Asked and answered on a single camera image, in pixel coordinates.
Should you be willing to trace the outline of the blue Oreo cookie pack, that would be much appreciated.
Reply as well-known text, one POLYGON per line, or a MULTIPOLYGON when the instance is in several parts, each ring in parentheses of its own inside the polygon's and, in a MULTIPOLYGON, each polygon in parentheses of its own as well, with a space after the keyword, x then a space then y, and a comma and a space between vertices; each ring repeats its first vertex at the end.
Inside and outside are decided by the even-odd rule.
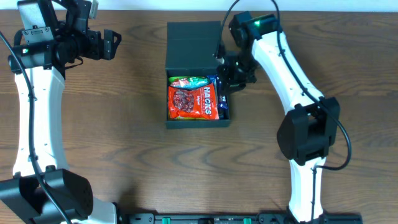
POLYGON ((217 75, 208 75, 207 78, 209 79, 210 83, 214 84, 216 86, 217 84, 217 75))

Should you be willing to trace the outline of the purple Dairy Milk bar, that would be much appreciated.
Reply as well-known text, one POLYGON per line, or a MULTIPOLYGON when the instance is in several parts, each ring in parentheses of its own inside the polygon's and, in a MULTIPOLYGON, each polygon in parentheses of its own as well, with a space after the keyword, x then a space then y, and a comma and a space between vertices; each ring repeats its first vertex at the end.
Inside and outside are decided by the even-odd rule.
POLYGON ((217 84, 217 91, 218 91, 218 116, 219 119, 224 119, 226 110, 228 109, 228 102, 226 96, 222 94, 221 83, 217 84))

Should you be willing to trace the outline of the red Hacks candy bag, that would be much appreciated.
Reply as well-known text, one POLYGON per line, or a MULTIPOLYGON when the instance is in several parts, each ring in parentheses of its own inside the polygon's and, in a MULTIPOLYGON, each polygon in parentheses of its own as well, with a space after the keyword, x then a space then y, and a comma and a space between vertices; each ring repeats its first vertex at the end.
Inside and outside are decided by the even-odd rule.
POLYGON ((194 90, 168 89, 170 119, 219 119, 216 91, 213 84, 194 90))

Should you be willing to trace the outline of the black gift box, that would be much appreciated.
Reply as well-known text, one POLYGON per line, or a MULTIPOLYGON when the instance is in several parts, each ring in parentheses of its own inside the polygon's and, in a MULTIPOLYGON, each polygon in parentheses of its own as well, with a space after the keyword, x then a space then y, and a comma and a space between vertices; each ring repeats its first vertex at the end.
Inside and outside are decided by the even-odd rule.
MULTIPOLYGON (((218 74, 218 62, 213 54, 218 43, 220 21, 168 22, 165 74, 167 86, 174 77, 207 77, 218 74)), ((183 128, 226 128, 230 125, 229 110, 219 119, 177 119, 171 118, 172 97, 166 91, 166 127, 183 128)))

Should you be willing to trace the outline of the green Haribo worms bag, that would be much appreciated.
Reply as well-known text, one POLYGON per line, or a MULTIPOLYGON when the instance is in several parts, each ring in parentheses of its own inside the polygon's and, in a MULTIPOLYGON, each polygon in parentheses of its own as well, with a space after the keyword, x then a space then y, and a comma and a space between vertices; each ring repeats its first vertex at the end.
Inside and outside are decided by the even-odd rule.
POLYGON ((206 77, 170 77, 169 85, 174 88, 194 90, 210 83, 206 77))

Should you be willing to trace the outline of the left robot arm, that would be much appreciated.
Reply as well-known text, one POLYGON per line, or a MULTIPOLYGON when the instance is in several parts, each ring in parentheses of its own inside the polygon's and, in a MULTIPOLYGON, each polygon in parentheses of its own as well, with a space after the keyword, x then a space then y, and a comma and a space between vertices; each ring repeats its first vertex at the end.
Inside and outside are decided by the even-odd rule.
POLYGON ((19 146, 12 178, 1 182, 1 201, 25 223, 119 223, 117 206, 95 198, 89 181, 69 170, 62 138, 65 72, 84 59, 111 60, 121 36, 94 31, 88 21, 98 2, 19 1, 23 28, 16 32, 8 64, 19 94, 19 146))

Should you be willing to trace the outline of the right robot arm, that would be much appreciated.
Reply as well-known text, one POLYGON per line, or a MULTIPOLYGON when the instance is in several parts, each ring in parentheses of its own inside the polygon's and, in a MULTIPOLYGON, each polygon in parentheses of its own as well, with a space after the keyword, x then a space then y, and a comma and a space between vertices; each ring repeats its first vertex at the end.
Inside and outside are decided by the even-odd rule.
POLYGON ((229 31, 239 53, 227 54, 223 45, 216 56, 226 69, 221 90, 230 94, 255 83, 261 67, 274 86, 285 117, 277 132, 279 148, 290 164, 291 196, 288 219, 294 223, 325 223, 321 205, 321 178, 329 148, 334 144, 340 105, 325 98, 307 78, 287 43, 278 15, 233 16, 229 31))

